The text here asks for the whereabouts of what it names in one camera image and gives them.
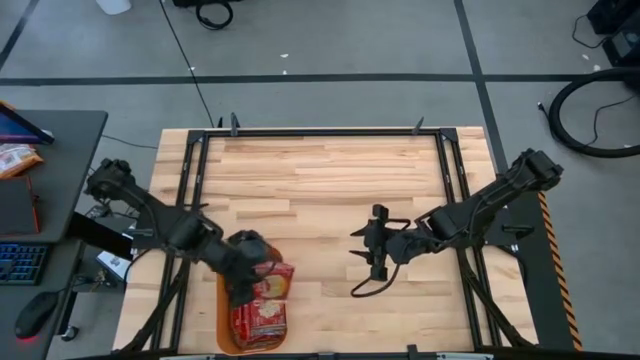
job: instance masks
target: snack bag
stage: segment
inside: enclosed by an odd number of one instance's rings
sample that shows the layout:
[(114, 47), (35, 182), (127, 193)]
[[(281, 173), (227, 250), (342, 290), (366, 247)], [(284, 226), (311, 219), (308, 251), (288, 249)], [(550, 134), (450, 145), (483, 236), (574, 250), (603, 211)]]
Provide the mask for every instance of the snack bag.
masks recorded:
[(0, 179), (7, 179), (42, 162), (36, 150), (25, 144), (0, 144)]
[(259, 350), (276, 345), (287, 334), (285, 299), (294, 268), (284, 263), (266, 262), (255, 268), (264, 280), (253, 285), (255, 299), (231, 311), (231, 328), (236, 345), (243, 350)]

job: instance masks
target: orange and black hazard tape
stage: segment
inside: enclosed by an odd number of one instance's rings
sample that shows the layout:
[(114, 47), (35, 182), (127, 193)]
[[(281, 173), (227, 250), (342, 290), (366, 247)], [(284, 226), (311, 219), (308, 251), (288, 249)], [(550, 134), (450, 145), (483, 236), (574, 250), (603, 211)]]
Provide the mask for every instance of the orange and black hazard tape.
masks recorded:
[(562, 295), (564, 310), (567, 313), (567, 321), (569, 321), (569, 332), (571, 332), (571, 337), (573, 338), (573, 347), (578, 351), (582, 351), (582, 341), (580, 341), (580, 333), (578, 332), (578, 325), (576, 324), (576, 316), (573, 312), (571, 299), (569, 298), (569, 287), (567, 286), (566, 276), (564, 275), (562, 260), (560, 260), (560, 251), (558, 250), (556, 234), (553, 232), (553, 225), (551, 224), (551, 214), (549, 213), (549, 207), (547, 206), (547, 197), (544, 193), (540, 192), (538, 193), (538, 199), (540, 200), (544, 226), (547, 229), (547, 238), (549, 239), (549, 247), (551, 248), (551, 257), (555, 264), (556, 275), (558, 275), (558, 284), (560, 285), (560, 294)]

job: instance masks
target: butcher block tabletop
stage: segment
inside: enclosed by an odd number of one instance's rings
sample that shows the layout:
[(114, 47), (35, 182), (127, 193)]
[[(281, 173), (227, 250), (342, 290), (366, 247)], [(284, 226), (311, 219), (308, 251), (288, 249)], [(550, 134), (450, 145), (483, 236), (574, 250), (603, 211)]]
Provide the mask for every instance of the butcher block tabletop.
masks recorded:
[[(481, 127), (457, 131), (473, 193), (495, 179), (491, 156)], [(167, 204), (176, 201), (188, 132), (162, 133), (150, 191)], [(199, 146), (186, 199), (192, 197)], [(256, 230), (295, 266), (287, 301), (288, 334), (275, 352), (405, 352), (408, 344), (421, 352), (473, 350), (452, 249), (413, 259), (379, 295), (349, 295), (369, 274), (364, 259), (349, 253), (366, 250), (362, 238), (349, 234), (366, 224), (373, 204), (387, 206), (393, 218), (413, 220), (447, 203), (434, 137), (214, 138), (203, 184), (201, 203), (208, 204), (203, 211), (225, 235)], [(535, 343), (518, 262), (492, 247), (485, 247), (484, 256), (496, 303)], [(470, 250), (468, 257), (473, 263)], [(128, 343), (155, 307), (164, 261), (164, 253), (153, 250), (131, 269), (114, 348)], [(387, 266), (391, 272), (394, 264), (387, 260)], [(192, 265), (179, 353), (221, 352), (215, 282), (216, 274), (205, 264)], [(370, 282), (360, 291), (381, 285)], [(477, 298), (476, 304), (483, 341), (489, 345), (485, 312)], [(173, 311), (172, 306), (165, 318), (165, 346)]]

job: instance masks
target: laptop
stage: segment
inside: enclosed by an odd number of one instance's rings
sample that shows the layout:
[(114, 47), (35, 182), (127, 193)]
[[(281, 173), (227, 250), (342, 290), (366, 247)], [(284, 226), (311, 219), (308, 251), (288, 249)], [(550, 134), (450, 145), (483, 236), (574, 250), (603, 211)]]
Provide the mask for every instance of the laptop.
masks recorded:
[(54, 137), (0, 102), (0, 143), (53, 144)]

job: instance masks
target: chair wheel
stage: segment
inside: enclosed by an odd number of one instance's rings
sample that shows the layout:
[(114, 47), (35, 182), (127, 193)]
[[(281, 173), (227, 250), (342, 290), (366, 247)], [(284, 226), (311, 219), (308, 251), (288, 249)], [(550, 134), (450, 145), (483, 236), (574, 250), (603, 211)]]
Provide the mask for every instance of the chair wheel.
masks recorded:
[(64, 334), (62, 334), (62, 336), (60, 337), (62, 339), (62, 341), (65, 342), (69, 342), (73, 339), (76, 338), (76, 336), (78, 336), (78, 333), (80, 332), (80, 329), (78, 329), (75, 326), (67, 326), (67, 331), (65, 331)]

